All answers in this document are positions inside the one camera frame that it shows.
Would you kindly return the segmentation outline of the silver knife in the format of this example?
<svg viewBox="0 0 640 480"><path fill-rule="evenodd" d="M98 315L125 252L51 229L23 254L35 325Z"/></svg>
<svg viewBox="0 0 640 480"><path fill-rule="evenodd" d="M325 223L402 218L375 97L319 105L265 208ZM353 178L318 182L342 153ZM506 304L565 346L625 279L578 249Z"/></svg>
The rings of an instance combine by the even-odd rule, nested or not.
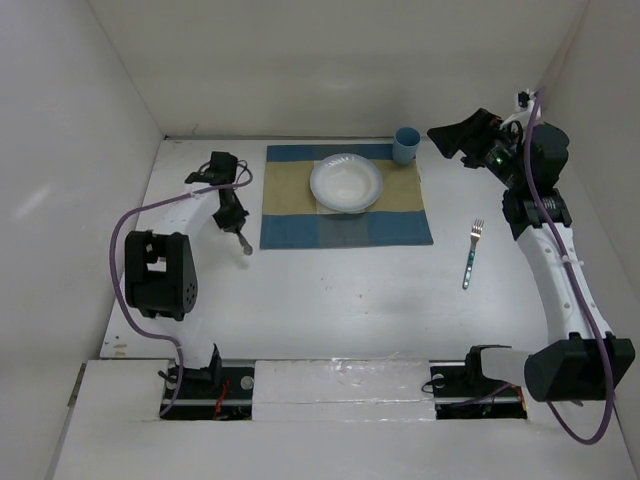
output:
<svg viewBox="0 0 640 480"><path fill-rule="evenodd" d="M236 236L237 236L238 241L239 241L239 243L240 243L240 245L242 247L243 254L246 255L246 256L251 256L253 254L253 247L249 243L247 238L243 235L242 232L237 232Z"/></svg>

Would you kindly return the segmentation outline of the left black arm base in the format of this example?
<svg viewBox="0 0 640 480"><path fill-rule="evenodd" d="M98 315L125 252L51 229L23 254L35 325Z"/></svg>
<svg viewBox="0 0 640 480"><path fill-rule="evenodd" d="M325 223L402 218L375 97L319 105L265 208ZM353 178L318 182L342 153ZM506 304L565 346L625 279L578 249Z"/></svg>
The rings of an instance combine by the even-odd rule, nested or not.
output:
<svg viewBox="0 0 640 480"><path fill-rule="evenodd" d="M223 362L219 386L184 380L168 421L245 421L252 419L254 362Z"/></svg>

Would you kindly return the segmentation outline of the white blue-rimmed plate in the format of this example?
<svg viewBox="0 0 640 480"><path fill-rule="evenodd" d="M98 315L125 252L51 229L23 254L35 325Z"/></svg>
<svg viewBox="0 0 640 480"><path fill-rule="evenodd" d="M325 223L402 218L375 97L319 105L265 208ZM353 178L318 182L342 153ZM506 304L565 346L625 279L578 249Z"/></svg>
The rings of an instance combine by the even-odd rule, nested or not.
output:
<svg viewBox="0 0 640 480"><path fill-rule="evenodd" d="M364 212L381 196L379 168L357 154L334 154L315 163L310 190L324 208L345 214Z"/></svg>

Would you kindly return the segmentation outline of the blue cup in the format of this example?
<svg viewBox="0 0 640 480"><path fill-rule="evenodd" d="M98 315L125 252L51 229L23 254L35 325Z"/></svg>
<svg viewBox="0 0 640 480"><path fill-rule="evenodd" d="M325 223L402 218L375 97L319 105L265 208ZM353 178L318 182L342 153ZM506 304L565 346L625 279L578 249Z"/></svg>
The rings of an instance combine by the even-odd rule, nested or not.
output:
<svg viewBox="0 0 640 480"><path fill-rule="evenodd" d="M421 134L412 127L399 128L393 138L392 160L399 166L409 165L415 158Z"/></svg>

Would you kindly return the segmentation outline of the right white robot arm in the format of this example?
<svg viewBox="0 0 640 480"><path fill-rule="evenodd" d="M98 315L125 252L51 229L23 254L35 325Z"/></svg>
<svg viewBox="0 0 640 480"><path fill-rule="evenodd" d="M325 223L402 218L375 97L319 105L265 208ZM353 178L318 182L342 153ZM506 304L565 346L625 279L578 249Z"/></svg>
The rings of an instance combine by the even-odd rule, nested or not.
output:
<svg viewBox="0 0 640 480"><path fill-rule="evenodd" d="M586 284L573 244L572 218L556 183L569 159L569 138L542 123L525 129L485 109L427 135L447 159L486 168L505 186L502 211L525 256L544 308L548 345L524 362L524 381L539 402L601 401L635 359L618 338Z"/></svg>

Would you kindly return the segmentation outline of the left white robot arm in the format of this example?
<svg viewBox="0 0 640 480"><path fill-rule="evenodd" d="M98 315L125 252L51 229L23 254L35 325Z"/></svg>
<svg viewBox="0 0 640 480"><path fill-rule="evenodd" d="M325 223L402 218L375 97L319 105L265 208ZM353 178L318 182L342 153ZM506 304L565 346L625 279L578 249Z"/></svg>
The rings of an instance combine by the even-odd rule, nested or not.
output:
<svg viewBox="0 0 640 480"><path fill-rule="evenodd" d="M251 180L244 160L214 151L189 174L183 194L147 207L169 208L158 223L131 231L124 240L122 303L129 313L136 311L151 321L148 338L170 342L181 353L166 379L181 379L205 397L222 387L222 360L215 343L194 320L186 319L199 294L192 242L204 226L215 223L236 236L245 255L253 253L242 233L249 212L236 194Z"/></svg>

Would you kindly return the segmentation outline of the blue beige cloth placemat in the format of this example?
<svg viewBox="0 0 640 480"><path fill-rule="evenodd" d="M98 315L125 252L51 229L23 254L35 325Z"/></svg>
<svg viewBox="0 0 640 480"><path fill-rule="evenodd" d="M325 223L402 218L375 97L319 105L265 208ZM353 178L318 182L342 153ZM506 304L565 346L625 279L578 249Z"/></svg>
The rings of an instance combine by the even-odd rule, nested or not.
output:
<svg viewBox="0 0 640 480"><path fill-rule="evenodd" d="M268 146L261 249L432 242L418 167L396 164L390 144Z"/></svg>

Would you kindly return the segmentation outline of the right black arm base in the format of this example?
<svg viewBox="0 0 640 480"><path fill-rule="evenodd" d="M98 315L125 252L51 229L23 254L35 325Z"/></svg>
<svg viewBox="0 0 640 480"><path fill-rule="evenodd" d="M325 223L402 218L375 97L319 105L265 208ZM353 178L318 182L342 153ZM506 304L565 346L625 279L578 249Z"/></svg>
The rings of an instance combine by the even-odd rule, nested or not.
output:
<svg viewBox="0 0 640 480"><path fill-rule="evenodd" d="M435 402L437 420L526 420L520 387L474 372L463 361L437 361L421 391Z"/></svg>

